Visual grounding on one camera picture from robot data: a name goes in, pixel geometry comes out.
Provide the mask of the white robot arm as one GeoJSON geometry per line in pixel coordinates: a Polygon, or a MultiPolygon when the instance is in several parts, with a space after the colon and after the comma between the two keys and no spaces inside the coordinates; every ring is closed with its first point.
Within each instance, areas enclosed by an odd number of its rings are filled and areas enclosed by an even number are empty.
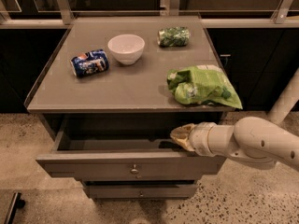
{"type": "MultiPolygon", "coordinates": [[[[175,72],[167,77],[167,85],[172,93],[185,85],[187,90],[183,93],[191,101],[206,97],[240,104],[234,87],[221,79],[214,84],[205,79],[193,83],[189,74],[175,72]]],[[[234,125],[186,124],[174,129],[170,136],[175,143],[200,156],[219,155],[252,165],[273,165],[280,161],[294,170],[299,168],[299,137],[257,117],[242,118],[234,125]]]]}

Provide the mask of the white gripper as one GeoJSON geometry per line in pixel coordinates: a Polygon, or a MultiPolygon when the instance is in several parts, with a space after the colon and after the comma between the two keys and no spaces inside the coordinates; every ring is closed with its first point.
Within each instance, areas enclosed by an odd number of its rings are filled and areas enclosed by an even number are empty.
{"type": "Polygon", "coordinates": [[[208,135],[214,126],[214,122],[201,122],[196,125],[190,123],[175,128],[170,136],[187,151],[195,151],[200,156],[214,157],[208,145],[208,135]]]}

